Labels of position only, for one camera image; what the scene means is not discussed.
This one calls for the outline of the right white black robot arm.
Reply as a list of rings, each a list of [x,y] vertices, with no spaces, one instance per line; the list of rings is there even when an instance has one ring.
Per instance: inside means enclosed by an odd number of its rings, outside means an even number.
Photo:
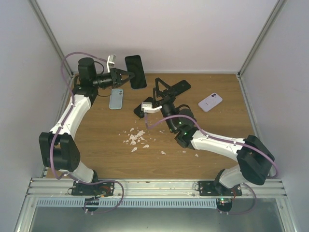
[[[243,182],[263,185],[271,168],[278,170],[275,158],[265,145],[254,135],[244,138],[231,138],[203,130],[186,104],[176,107],[174,101],[189,89],[186,81],[170,86],[160,78],[155,79],[153,101],[145,113],[162,113],[169,131],[176,135],[175,140],[183,148],[205,150],[225,156],[237,162],[230,169],[222,169],[216,176],[214,191],[226,195],[234,186]]]

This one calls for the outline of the black smartphone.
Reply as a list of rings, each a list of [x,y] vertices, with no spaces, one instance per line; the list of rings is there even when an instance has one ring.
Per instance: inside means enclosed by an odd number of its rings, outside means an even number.
[[[125,63],[127,71],[134,74],[130,79],[131,88],[133,90],[146,88],[147,82],[140,55],[125,57]]]

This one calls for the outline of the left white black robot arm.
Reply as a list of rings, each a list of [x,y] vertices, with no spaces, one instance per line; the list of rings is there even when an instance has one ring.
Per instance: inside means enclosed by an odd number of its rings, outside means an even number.
[[[52,170],[56,179],[62,178],[57,175],[57,171],[60,171],[62,175],[82,183],[88,195],[95,195],[99,191],[99,182],[94,170],[81,161],[80,151],[74,141],[75,134],[98,96],[98,89],[120,87],[135,75],[114,67],[113,55],[108,56],[106,73],[97,73],[95,59],[86,57],[78,61],[78,74],[81,82],[71,89],[66,110],[49,132],[40,134],[39,145],[42,162]]]

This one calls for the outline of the light blue phone case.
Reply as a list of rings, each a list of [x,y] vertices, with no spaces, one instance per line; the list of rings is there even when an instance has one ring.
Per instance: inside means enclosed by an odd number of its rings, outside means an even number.
[[[114,88],[111,90],[109,109],[120,110],[122,109],[124,91],[121,88]]]

